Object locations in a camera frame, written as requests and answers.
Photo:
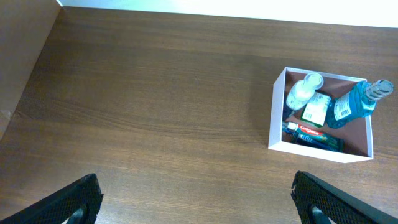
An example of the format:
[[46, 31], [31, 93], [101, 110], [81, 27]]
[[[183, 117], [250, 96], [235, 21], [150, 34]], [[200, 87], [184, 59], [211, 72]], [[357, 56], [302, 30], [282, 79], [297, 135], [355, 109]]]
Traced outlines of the green white soap box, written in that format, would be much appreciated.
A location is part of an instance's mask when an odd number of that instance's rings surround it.
[[331, 97], [329, 95], [315, 92], [305, 105], [300, 120], [317, 128], [323, 127], [330, 102]]

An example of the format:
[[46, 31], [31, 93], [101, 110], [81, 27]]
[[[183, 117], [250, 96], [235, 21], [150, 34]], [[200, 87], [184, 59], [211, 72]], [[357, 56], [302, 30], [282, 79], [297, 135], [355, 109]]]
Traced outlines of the blue white toothbrush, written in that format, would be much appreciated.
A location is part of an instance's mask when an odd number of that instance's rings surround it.
[[327, 150], [327, 151], [338, 152], [337, 149], [327, 146], [325, 144], [322, 144], [306, 135], [294, 133], [294, 132], [289, 131], [288, 129], [284, 129], [284, 128], [282, 130], [283, 130], [283, 132], [292, 136], [291, 143], [299, 144], [301, 146], [314, 147], [317, 149], [323, 149], [323, 150]]

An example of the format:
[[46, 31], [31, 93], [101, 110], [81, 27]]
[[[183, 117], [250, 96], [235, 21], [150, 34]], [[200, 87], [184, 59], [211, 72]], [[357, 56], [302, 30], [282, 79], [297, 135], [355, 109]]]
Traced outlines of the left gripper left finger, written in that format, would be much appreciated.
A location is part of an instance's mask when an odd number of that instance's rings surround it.
[[1, 223], [94, 223], [103, 197], [96, 174], [88, 174]]

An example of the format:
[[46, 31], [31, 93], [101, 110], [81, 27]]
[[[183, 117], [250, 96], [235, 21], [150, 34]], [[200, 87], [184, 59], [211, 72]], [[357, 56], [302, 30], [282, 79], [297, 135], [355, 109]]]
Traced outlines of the clear bottle dark purple liquid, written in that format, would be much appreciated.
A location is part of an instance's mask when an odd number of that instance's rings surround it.
[[315, 72], [308, 73], [303, 80], [297, 81], [285, 97], [282, 120], [287, 120], [296, 111], [302, 109], [315, 91], [323, 86], [323, 82], [323, 77]]

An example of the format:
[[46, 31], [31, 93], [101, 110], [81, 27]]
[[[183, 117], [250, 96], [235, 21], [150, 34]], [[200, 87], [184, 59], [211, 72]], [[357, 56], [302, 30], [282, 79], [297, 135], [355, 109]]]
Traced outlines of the teal mouthwash bottle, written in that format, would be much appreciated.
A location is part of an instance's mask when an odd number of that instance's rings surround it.
[[353, 120], [372, 115], [377, 102], [393, 91], [394, 84], [389, 80], [358, 82], [349, 92], [330, 102], [326, 112], [328, 127], [342, 128]]

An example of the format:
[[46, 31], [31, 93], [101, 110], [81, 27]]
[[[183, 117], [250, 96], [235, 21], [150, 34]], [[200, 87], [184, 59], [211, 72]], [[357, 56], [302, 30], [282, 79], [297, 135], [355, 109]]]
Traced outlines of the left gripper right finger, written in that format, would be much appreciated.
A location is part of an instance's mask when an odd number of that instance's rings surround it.
[[291, 197], [302, 223], [397, 224], [396, 217], [370, 206], [308, 172], [296, 172]]

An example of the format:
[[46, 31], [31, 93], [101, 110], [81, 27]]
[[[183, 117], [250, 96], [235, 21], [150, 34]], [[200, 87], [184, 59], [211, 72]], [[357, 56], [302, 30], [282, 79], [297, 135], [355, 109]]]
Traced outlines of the green red toothpaste tube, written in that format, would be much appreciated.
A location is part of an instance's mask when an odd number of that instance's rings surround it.
[[322, 144], [337, 149], [338, 152], [343, 152], [344, 150], [344, 140], [331, 136], [327, 133], [316, 131], [314, 129], [293, 122], [283, 123], [282, 129], [283, 128], [288, 129], [289, 131], [292, 131], [294, 133], [306, 135]]

